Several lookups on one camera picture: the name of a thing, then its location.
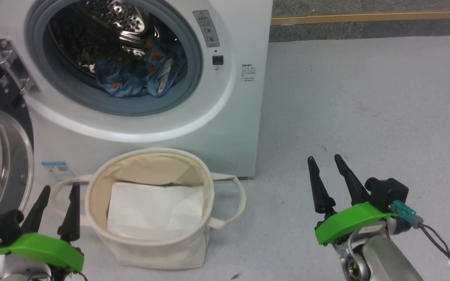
green plastic part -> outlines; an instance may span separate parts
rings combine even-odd
[[[369,202],[355,204],[332,215],[321,224],[316,229],[317,242],[319,245],[330,244],[343,235],[391,216],[395,215],[393,213],[382,213]]]
[[[69,243],[39,233],[23,234],[10,246],[0,248],[0,254],[8,253],[68,269],[69,272],[81,272],[84,263],[84,256]]]

white towel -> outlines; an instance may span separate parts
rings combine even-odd
[[[202,186],[112,185],[107,229],[126,238],[172,240],[197,229]]]

basket handle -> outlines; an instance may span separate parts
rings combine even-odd
[[[66,211],[60,210],[59,205],[57,204],[57,195],[59,194],[60,190],[62,190],[64,187],[72,186],[72,184],[75,182],[89,183],[91,178],[93,178],[92,174],[86,174],[84,176],[78,176],[77,178],[69,178],[67,180],[62,180],[61,182],[57,183],[54,187],[52,187],[52,192],[50,193],[49,204],[52,207],[53,211],[55,211],[55,213],[57,213],[58,215],[65,217]],[[91,226],[91,222],[89,221],[89,219],[86,215],[81,215],[80,225],[81,226]]]
[[[244,212],[244,209],[246,208],[246,191],[244,190],[244,187],[237,176],[218,173],[212,173],[212,176],[213,180],[232,180],[232,182],[235,183],[237,189],[239,190],[239,196],[241,197],[241,201],[239,202],[239,209],[237,210],[237,213],[230,219],[223,221],[221,219],[217,219],[216,217],[209,218],[209,221],[207,222],[208,226],[215,229],[222,229],[227,226],[227,224],[235,221]]]

door hinge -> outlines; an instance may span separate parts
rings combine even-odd
[[[1,67],[15,80],[22,96],[29,92],[39,91],[29,71],[18,57],[10,39],[0,39],[0,54],[3,57],[2,62],[0,62]]]

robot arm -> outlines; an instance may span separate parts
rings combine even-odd
[[[70,245],[80,237],[80,185],[74,183],[70,191],[70,205],[57,231],[60,239],[38,233],[49,197],[50,187],[46,186],[25,221],[19,210],[0,213],[0,279],[63,281],[82,271],[84,255]]]
[[[340,155],[334,159],[339,173],[345,178],[352,207],[341,212],[322,183],[313,157],[309,157],[309,174],[315,210],[324,214],[315,232],[319,244],[331,244],[338,254],[343,275],[347,281],[423,281],[400,249],[391,241],[397,235],[413,228],[421,228],[437,248],[450,259],[450,252],[423,219],[404,202],[409,192],[393,178],[366,181],[366,189]],[[445,245],[442,249],[425,228],[430,229]]]

